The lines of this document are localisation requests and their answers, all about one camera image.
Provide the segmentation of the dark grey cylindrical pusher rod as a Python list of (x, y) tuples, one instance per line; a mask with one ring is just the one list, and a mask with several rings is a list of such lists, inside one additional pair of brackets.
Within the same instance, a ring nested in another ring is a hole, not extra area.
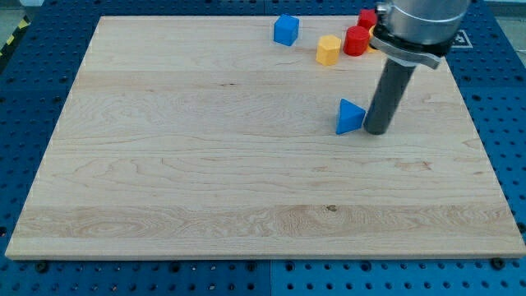
[(368, 133), (382, 135), (387, 132), (415, 68), (387, 59), (363, 123)]

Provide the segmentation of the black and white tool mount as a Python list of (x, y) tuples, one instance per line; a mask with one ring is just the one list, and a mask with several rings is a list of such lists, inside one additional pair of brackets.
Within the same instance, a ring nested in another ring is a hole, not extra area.
[(437, 69), (452, 46), (452, 38), (436, 44), (419, 44), (396, 37), (384, 25), (376, 25), (369, 44), (405, 67), (422, 64)]

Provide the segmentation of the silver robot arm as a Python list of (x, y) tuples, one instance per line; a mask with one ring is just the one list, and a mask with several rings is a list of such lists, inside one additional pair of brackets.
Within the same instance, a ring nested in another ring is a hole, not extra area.
[(387, 132), (417, 66), (437, 69), (450, 51), (469, 0), (386, 0), (376, 4), (377, 23), (369, 44), (386, 61), (363, 126)]

